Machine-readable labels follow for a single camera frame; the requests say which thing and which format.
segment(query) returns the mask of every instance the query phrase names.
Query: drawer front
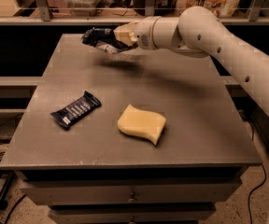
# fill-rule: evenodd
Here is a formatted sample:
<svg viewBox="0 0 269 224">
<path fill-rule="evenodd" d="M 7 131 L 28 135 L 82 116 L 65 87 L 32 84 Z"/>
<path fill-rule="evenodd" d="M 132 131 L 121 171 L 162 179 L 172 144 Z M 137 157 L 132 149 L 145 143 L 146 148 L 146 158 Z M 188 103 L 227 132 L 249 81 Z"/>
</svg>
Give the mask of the drawer front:
<svg viewBox="0 0 269 224">
<path fill-rule="evenodd" d="M 50 210 L 49 217 L 58 224 L 78 223 L 178 223 L 207 219 L 215 208 L 210 204 L 94 207 Z"/>
<path fill-rule="evenodd" d="M 225 201 L 241 184 L 239 179 L 227 182 L 152 182 L 134 181 L 132 185 L 108 181 L 32 182 L 23 183 L 21 190 L 38 205 L 215 203 Z"/>
</svg>

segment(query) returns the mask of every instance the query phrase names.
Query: yellow sponge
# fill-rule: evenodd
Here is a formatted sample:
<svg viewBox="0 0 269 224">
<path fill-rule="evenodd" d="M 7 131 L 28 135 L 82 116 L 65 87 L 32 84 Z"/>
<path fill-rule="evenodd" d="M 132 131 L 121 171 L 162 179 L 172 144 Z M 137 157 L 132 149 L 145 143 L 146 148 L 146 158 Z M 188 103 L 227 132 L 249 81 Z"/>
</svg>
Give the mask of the yellow sponge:
<svg viewBox="0 0 269 224">
<path fill-rule="evenodd" d="M 118 120 L 118 128 L 126 134 L 147 138 L 155 146 L 165 124 L 165 117 L 128 105 Z"/>
</svg>

